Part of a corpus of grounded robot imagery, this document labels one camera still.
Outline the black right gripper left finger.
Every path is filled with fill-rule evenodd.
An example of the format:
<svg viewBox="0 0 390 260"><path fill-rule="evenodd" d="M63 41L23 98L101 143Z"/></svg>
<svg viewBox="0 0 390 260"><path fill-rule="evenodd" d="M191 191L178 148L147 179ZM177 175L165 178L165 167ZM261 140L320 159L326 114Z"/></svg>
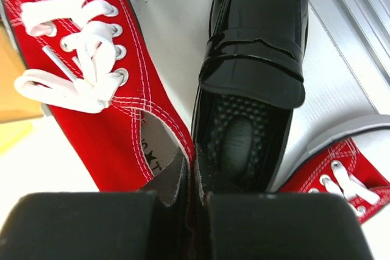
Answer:
<svg viewBox="0 0 390 260"><path fill-rule="evenodd" d="M135 192L35 193L1 230L2 259L182 259L187 164L182 154Z"/></svg>

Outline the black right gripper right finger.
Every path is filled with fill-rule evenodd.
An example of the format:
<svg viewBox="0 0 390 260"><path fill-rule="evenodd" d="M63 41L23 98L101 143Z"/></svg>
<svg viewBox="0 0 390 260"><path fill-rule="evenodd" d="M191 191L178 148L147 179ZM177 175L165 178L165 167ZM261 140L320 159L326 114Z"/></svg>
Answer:
<svg viewBox="0 0 390 260"><path fill-rule="evenodd" d="M328 194L241 192L194 160L199 259L371 259L347 203Z"/></svg>

